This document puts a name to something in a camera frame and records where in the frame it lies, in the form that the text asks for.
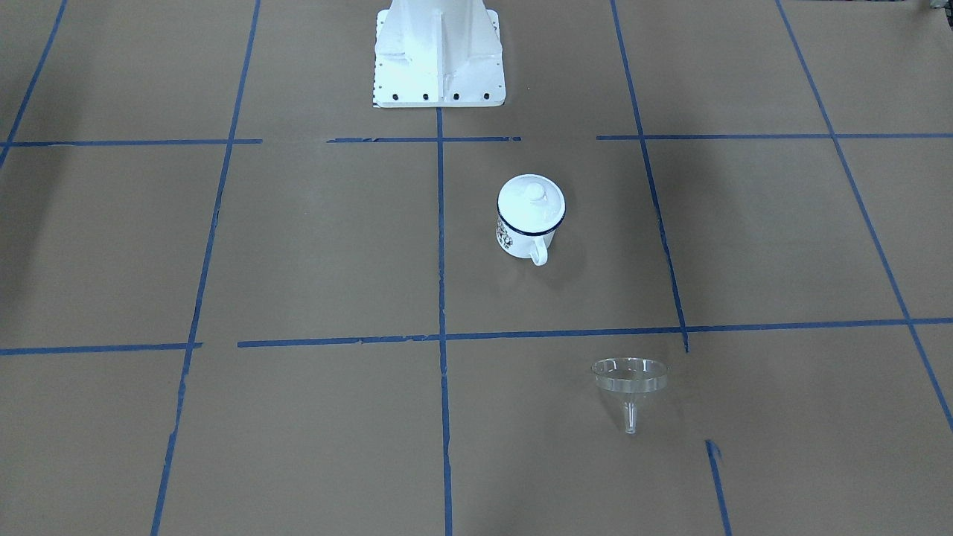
white metal base plate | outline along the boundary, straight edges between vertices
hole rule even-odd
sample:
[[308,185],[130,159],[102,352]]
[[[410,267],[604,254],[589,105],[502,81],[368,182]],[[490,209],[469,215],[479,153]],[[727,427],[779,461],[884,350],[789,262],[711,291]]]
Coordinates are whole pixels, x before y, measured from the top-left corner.
[[[377,14],[376,34],[384,26],[387,13]],[[499,38],[499,15],[487,10]],[[503,59],[472,60],[450,80],[448,91],[440,95],[439,80],[423,79],[405,61],[375,58],[374,105],[379,108],[473,108],[499,106],[506,100]]]

mug lid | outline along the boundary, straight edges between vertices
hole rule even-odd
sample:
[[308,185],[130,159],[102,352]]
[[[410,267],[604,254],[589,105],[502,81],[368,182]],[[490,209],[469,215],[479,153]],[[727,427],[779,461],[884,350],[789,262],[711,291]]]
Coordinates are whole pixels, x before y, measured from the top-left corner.
[[514,230],[544,235],[562,222],[566,199],[556,183],[545,176],[519,175],[499,191],[497,210]]

white enamel mug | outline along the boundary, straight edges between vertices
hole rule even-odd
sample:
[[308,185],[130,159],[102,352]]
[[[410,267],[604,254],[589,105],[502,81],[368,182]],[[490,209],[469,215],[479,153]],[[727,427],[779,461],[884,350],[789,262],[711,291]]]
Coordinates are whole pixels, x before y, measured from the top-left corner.
[[497,243],[513,257],[542,266],[565,216],[566,199],[555,182],[542,175],[515,176],[497,198]]

clear plastic funnel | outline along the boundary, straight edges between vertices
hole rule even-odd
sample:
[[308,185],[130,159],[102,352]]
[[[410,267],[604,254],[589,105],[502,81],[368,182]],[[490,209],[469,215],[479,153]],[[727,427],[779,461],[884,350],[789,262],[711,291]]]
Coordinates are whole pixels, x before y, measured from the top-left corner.
[[622,398],[625,433],[636,433],[639,409],[636,401],[642,396],[663,389],[668,383],[665,363],[642,358],[610,358],[592,366],[600,389]]

black rim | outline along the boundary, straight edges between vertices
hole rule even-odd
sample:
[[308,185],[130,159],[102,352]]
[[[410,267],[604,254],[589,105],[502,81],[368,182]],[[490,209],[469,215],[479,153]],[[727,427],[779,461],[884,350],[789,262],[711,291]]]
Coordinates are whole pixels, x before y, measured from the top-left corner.
[[562,224],[562,220],[566,219],[566,213],[562,213],[562,217],[559,219],[559,221],[556,222],[556,225],[550,227],[549,229],[545,231],[541,231],[539,233],[527,233],[526,231],[520,231],[519,229],[514,227],[509,221],[507,221],[506,218],[503,217],[503,214],[499,211],[499,205],[497,205],[497,215],[499,216],[499,219],[501,219],[503,223],[506,224],[507,227],[509,227],[510,229],[513,229],[515,233],[517,233],[518,235],[523,235],[524,237],[542,237],[543,235],[549,235],[550,233],[555,231],[559,225]]

